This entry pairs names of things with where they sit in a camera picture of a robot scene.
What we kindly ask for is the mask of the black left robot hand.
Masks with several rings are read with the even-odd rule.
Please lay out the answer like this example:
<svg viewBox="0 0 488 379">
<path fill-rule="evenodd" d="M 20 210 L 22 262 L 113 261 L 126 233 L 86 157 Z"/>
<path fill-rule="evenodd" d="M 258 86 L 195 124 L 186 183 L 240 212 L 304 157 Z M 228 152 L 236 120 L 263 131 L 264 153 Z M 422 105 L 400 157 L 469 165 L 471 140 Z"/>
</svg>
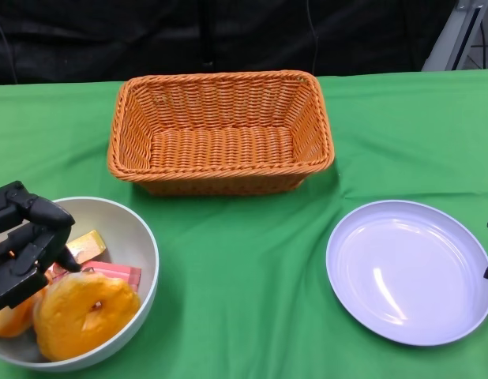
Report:
<svg viewBox="0 0 488 379">
<path fill-rule="evenodd" d="M 0 187 L 0 311 L 20 305 L 48 285 L 47 270 L 81 265 L 66 246 L 74 218 L 63 207 L 30 193 L 20 181 Z"/>
</svg>

